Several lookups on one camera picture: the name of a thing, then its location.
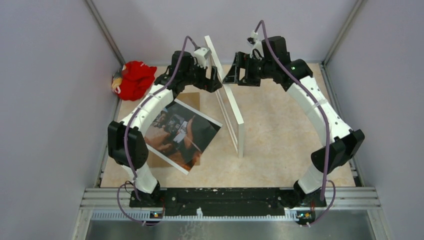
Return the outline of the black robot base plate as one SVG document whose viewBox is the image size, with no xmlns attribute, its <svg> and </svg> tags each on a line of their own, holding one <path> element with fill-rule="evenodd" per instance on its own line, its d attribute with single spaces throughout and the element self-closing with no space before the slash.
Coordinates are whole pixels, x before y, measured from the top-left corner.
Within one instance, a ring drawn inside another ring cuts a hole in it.
<svg viewBox="0 0 424 240">
<path fill-rule="evenodd" d="M 292 187 L 161 188 L 152 194 L 131 193 L 131 208 L 159 208 L 166 217 L 283 216 L 285 209 L 325 207 L 320 192 L 299 196 Z"/>
</svg>

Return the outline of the printed photo with white border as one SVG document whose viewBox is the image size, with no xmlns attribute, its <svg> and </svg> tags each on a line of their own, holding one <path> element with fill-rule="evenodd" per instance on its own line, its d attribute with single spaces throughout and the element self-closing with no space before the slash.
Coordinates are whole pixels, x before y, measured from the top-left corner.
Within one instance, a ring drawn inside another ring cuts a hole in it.
<svg viewBox="0 0 424 240">
<path fill-rule="evenodd" d="M 143 134 L 148 149 L 188 175 L 223 124 L 180 100 L 174 100 Z"/>
</svg>

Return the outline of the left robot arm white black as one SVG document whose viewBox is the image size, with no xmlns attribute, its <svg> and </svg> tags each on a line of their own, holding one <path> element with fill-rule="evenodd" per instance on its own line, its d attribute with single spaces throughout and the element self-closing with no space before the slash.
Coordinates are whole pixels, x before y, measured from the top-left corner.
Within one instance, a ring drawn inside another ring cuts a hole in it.
<svg viewBox="0 0 424 240">
<path fill-rule="evenodd" d="M 156 68 L 141 61 L 126 63 L 117 73 L 137 86 L 141 102 L 120 121 L 107 128 L 108 155 L 129 175 L 132 196 L 154 207 L 160 202 L 161 186 L 148 165 L 156 153 L 184 171 L 199 161 L 222 124 L 180 103 L 177 96 L 186 86 L 213 93 L 222 84 L 217 69 L 207 77 L 208 48 L 194 53 L 176 51 L 165 73 L 155 77 Z"/>
</svg>

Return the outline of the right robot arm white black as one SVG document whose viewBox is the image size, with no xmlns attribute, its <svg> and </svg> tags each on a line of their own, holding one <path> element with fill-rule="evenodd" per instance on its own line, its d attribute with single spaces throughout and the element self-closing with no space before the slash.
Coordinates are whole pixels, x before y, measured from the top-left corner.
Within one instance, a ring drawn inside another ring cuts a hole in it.
<svg viewBox="0 0 424 240">
<path fill-rule="evenodd" d="M 247 38 L 249 53 L 235 53 L 224 84 L 259 87 L 264 79 L 280 85 L 300 106 L 316 130 L 322 148 L 311 153 L 311 165 L 293 185 L 288 205 L 307 206 L 321 193 L 323 182 L 333 170 L 351 160 L 365 139 L 361 129 L 353 130 L 334 110 L 322 93 L 313 71 L 302 59 L 291 60 L 286 40 L 273 36 Z"/>
</svg>

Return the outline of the white wooden picture frame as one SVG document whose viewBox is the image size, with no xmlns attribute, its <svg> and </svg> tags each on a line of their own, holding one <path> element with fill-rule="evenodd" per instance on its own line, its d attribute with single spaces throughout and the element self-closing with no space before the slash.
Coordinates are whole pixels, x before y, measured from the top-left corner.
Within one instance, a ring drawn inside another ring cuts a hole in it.
<svg viewBox="0 0 424 240">
<path fill-rule="evenodd" d="M 226 75 L 225 67 L 221 64 L 211 37 L 209 35 L 204 36 L 204 41 L 211 50 L 209 65 L 217 68 L 218 79 L 222 81 Z M 222 88 L 216 91 L 216 96 L 236 154 L 239 158 L 243 158 L 246 128 L 235 95 L 228 84 L 223 84 Z"/>
</svg>

